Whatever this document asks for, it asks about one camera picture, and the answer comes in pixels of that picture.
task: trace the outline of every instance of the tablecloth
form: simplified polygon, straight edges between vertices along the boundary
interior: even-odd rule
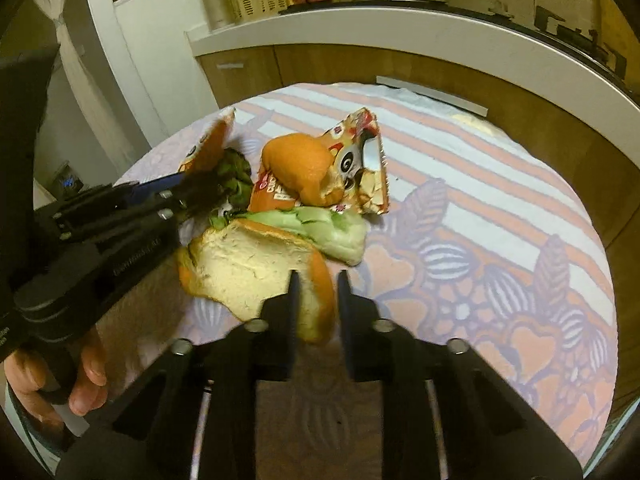
[[[374,219],[364,261],[350,269],[354,291],[421,339],[467,339],[585,463],[614,389],[614,297],[590,218],[553,169],[467,112],[358,84],[298,84],[242,101],[230,144],[255,176],[268,139],[319,135],[362,106],[378,117],[392,207]],[[176,171],[216,115],[154,148],[121,181]],[[334,276],[341,268],[330,263]],[[220,304],[187,296],[168,260],[98,326],[112,393],[171,338],[204,343],[237,323]],[[351,383],[337,338],[301,345],[292,381],[258,388],[258,477],[379,478],[380,391]]]

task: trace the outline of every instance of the floral tablecloth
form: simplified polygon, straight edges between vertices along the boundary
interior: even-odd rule
[[[419,338],[470,341],[584,464],[614,389],[614,297],[598,235],[555,171],[471,114],[358,84],[299,84],[238,103],[231,145],[257,171],[271,137],[319,135],[362,106],[378,116],[392,208],[350,269],[354,290]],[[121,180],[176,171],[215,116],[167,139]],[[203,343],[236,323],[220,304],[184,294],[167,261],[98,326],[113,392],[171,338]],[[380,387],[351,383],[341,359],[337,338],[303,346],[292,381],[259,385],[259,478],[380,477]]]

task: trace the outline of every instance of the orange stripe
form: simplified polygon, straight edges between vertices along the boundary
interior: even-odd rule
[[[331,95],[338,99],[354,101],[358,104],[363,105],[378,106],[390,112],[396,113],[404,118],[410,119],[415,123],[423,124],[424,126],[430,126],[431,128],[437,128],[439,130],[443,130],[444,132],[453,134],[464,140],[467,144],[470,144],[478,150],[485,152],[487,155],[491,155],[493,158],[500,160],[508,166],[511,166],[514,170],[527,173],[530,176],[534,176],[548,184],[551,184],[572,200],[577,201],[578,205],[582,206],[582,202],[580,202],[580,199],[575,191],[562,178],[558,177],[557,174],[552,173],[549,170],[545,170],[544,168],[540,168],[535,164],[531,164],[530,162],[527,162],[526,160],[523,160],[505,151],[503,148],[487,142],[481,137],[470,134],[469,132],[460,128],[456,124],[450,123],[449,121],[441,120],[440,118],[434,117],[427,113],[416,112],[415,110],[411,110],[411,108],[407,108],[401,104],[393,103],[386,100],[385,98],[375,98],[376,100],[374,102],[373,99],[368,96],[340,90],[334,86],[316,86],[308,83],[302,83],[299,86],[318,93]]]
[[[300,105],[305,105],[308,103],[306,100],[300,102]],[[266,108],[262,108],[259,105],[242,103],[242,109],[245,111],[249,111],[254,114],[262,113]],[[292,128],[292,131],[302,131],[305,129],[302,128],[306,123],[302,123],[296,119],[290,118],[289,116],[284,116],[277,112],[274,112],[271,120],[281,126],[285,126],[287,128]],[[521,184],[512,182],[498,174],[493,173],[492,171],[486,170],[465,158],[455,155],[454,153],[448,152],[447,150],[443,150],[433,144],[425,142],[420,139],[415,139],[415,137],[411,137],[402,132],[398,132],[394,128],[389,126],[385,126],[384,137],[388,137],[390,139],[395,140],[399,144],[406,146],[408,148],[412,148],[418,152],[424,153],[425,155],[431,156],[436,160],[446,163],[452,168],[455,168],[462,173],[468,174],[472,176],[476,180],[480,182],[484,182],[489,184],[496,189],[503,190],[506,193],[509,193],[512,196],[518,197],[520,199],[526,200],[526,202],[533,203],[546,211],[563,218],[567,222],[575,225],[576,227],[582,229],[582,231],[589,237],[591,240],[599,247],[601,245],[600,238],[598,238],[597,233],[593,230],[590,224],[580,216],[577,212],[573,211],[569,206],[558,202],[557,200],[539,193],[535,190],[532,190],[529,187],[523,186]]]
[[[390,160],[387,167],[393,175],[400,176],[403,180],[414,184],[415,186],[421,186],[429,179],[418,171],[408,168],[404,164],[394,160]],[[513,233],[517,237],[526,240],[528,243],[539,249],[542,248],[549,238],[548,234],[537,229],[526,220],[506,211],[493,208],[463,191],[447,187],[447,196],[450,200],[453,200],[464,209],[491,221],[494,225],[501,227],[505,231]],[[613,303],[614,293],[612,286],[604,273],[600,270],[598,264],[588,254],[585,254],[571,244],[565,244],[565,247],[569,260],[575,265],[583,268]]]

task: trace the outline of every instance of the table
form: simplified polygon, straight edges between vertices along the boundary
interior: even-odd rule
[[[354,291],[422,339],[470,341],[584,464],[613,395],[614,297],[598,235],[555,171],[471,114],[359,84],[299,84],[238,103],[230,143],[255,176],[269,138],[319,135],[362,106],[378,116],[392,208],[349,271]],[[176,171],[216,115],[154,148],[121,181]],[[341,268],[330,263],[334,276]],[[187,296],[167,261],[98,326],[112,392],[171,338],[204,343],[237,323],[220,304]],[[262,480],[380,477],[380,387],[351,383],[341,359],[336,338],[301,345],[292,381],[259,385]]]

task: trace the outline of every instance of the cabinet handle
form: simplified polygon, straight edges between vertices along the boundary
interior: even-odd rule
[[[218,70],[230,70],[232,68],[244,68],[244,63],[218,63],[216,65]]]

